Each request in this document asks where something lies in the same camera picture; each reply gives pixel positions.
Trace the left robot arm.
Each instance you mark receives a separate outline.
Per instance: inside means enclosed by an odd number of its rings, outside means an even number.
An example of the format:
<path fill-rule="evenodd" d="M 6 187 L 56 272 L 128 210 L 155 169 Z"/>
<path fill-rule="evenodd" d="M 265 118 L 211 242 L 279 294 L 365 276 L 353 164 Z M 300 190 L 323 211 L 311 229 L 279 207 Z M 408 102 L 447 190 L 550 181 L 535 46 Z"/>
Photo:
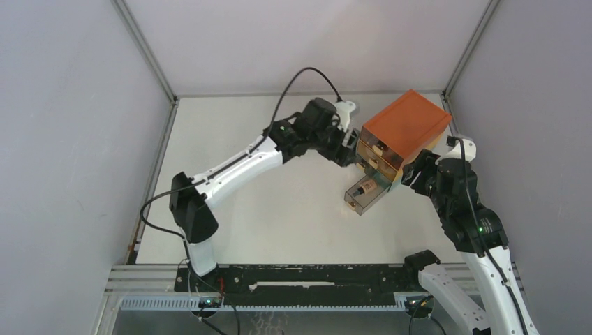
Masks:
<path fill-rule="evenodd" d="M 183 172 L 173 177 L 169 209 L 182 232 L 195 286 L 208 291 L 219 279 L 212 242 L 219 223 L 213 208 L 258 175 L 310 150 L 340 167 L 353 163 L 359 132 L 351 121 L 358 110 L 351 100 L 314 98 L 301 112 L 272 121 L 244 151 L 222 164 L 193 177 Z"/>

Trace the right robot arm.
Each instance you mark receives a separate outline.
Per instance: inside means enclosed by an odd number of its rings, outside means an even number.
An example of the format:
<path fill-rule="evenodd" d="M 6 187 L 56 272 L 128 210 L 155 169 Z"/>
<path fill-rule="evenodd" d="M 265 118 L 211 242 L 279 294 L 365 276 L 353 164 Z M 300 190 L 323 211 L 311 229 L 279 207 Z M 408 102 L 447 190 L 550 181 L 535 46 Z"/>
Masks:
<path fill-rule="evenodd" d="M 469 334 L 538 334 L 515 278 L 503 224 L 479 199 L 474 153 L 463 144 L 444 155 L 424 149 L 404 167 L 402 184 L 431 200 L 445 236 L 475 279 L 484 308 L 445 280 L 435 262 L 407 267 L 404 283 L 411 290 L 425 288 Z"/>

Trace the orange clear drawer organizer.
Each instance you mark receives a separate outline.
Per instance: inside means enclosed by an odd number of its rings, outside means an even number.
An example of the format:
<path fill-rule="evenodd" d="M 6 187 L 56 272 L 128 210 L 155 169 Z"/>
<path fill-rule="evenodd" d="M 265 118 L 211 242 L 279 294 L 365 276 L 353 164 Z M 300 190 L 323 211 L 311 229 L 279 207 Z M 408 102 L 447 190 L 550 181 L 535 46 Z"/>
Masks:
<path fill-rule="evenodd" d="M 403 168 L 423 149 L 433 149 L 449 128 L 452 115 L 420 93 L 409 90 L 362 125 L 357 143 L 356 166 L 364 176 L 344 195 L 358 215 L 401 182 Z M 353 197 L 357 186 L 373 179 L 378 187 Z"/>

